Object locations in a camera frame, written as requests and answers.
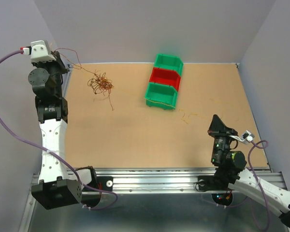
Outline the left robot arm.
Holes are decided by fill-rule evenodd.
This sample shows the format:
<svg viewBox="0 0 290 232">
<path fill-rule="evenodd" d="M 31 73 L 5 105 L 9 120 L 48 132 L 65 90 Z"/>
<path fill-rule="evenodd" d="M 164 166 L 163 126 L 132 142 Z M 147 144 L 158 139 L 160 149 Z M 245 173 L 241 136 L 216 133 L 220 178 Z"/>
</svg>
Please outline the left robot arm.
<svg viewBox="0 0 290 232">
<path fill-rule="evenodd" d="M 62 95 L 62 84 L 68 69 L 58 51 L 38 57 L 32 65 L 35 69 L 29 73 L 28 81 L 35 94 L 44 149 L 38 184 L 32 186 L 31 194 L 47 210 L 80 203 L 83 188 L 94 190 L 98 179 L 91 166 L 69 175 L 63 163 L 68 103 Z"/>
</svg>

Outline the green plastic bin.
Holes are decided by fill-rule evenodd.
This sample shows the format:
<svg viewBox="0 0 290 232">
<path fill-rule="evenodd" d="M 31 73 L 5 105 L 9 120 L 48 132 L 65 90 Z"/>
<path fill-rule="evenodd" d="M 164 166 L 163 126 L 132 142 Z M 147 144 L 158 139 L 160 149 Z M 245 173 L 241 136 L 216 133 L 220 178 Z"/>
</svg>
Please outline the green plastic bin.
<svg viewBox="0 0 290 232">
<path fill-rule="evenodd" d="M 145 93 L 145 102 L 149 107 L 174 110 L 177 97 L 178 92 L 173 86 L 149 82 Z"/>
<path fill-rule="evenodd" d="M 157 54 L 154 67 L 176 71 L 180 76 L 182 76 L 184 63 L 177 56 Z"/>
</svg>

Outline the far green plastic bin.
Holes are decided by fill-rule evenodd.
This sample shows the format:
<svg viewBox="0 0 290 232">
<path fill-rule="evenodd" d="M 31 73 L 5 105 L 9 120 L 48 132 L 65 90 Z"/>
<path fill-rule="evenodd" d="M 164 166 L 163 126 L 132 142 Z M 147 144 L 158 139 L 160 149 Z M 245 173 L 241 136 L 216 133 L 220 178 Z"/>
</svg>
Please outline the far green plastic bin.
<svg viewBox="0 0 290 232">
<path fill-rule="evenodd" d="M 157 54 L 154 67 L 176 71 L 180 76 L 182 76 L 184 63 L 177 56 Z"/>
</svg>

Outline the left aluminium frame post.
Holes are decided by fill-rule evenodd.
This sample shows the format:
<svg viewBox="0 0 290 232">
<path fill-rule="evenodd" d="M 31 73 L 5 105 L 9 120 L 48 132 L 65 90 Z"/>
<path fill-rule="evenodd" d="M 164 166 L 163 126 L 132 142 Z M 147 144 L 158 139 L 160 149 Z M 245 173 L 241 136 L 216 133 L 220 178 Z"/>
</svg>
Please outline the left aluminium frame post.
<svg viewBox="0 0 290 232">
<path fill-rule="evenodd" d="M 68 72 L 66 74 L 63 74 L 63 84 L 62 84 L 62 95 L 63 97 L 66 96 L 66 93 L 67 93 L 67 89 L 68 89 L 68 85 L 69 85 L 69 81 L 70 81 L 70 78 L 72 76 L 72 72 L 73 72 L 73 66 L 71 63 L 68 63 L 67 64 L 67 70 Z"/>
</svg>

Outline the near green plastic bin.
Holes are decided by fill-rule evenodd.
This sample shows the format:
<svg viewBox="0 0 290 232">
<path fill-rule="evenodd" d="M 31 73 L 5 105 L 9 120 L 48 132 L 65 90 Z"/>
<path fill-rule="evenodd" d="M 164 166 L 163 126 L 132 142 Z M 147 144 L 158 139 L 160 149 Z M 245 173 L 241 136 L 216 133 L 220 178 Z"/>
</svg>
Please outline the near green plastic bin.
<svg viewBox="0 0 290 232">
<path fill-rule="evenodd" d="M 145 93 L 145 102 L 149 107 L 174 110 L 177 97 L 178 92 L 173 86 L 149 82 Z"/>
</svg>

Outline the aluminium mounting rail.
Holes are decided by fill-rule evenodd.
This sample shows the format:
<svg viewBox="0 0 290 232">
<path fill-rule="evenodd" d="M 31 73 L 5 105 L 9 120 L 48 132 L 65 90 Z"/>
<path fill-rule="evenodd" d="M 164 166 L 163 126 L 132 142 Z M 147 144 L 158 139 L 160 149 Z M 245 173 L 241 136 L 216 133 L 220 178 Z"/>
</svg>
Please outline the aluminium mounting rail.
<svg viewBox="0 0 290 232">
<path fill-rule="evenodd" d="M 215 168 L 96 168 L 97 177 L 110 177 L 111 187 L 103 189 L 124 194 L 199 193 L 200 176 L 213 176 Z"/>
</svg>

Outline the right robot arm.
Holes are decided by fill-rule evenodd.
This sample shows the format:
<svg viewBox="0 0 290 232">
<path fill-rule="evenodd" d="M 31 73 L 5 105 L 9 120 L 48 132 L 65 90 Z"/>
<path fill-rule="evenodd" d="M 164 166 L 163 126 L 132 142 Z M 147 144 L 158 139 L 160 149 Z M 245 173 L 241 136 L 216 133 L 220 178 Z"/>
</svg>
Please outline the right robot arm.
<svg viewBox="0 0 290 232">
<path fill-rule="evenodd" d="M 214 139 L 211 155 L 211 163 L 216 167 L 214 186 L 220 189 L 229 188 L 246 195 L 264 205 L 267 211 L 278 216 L 290 228 L 290 191 L 261 179 L 253 167 L 247 169 L 246 166 L 251 165 L 250 155 L 245 156 L 243 152 L 233 151 L 231 148 L 233 141 L 261 148 L 259 143 L 254 142 L 254 134 L 247 130 L 239 136 L 218 115 L 213 115 L 207 132 Z"/>
</svg>

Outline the red plastic bin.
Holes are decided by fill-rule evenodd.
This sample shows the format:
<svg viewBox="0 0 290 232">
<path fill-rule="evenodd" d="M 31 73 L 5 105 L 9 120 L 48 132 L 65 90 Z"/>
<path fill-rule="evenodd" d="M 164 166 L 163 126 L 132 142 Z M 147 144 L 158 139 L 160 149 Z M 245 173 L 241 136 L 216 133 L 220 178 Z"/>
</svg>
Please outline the red plastic bin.
<svg viewBox="0 0 290 232">
<path fill-rule="evenodd" d="M 154 67 L 149 81 L 151 83 L 172 86 L 176 91 L 179 91 L 181 77 L 176 71 Z"/>
</svg>

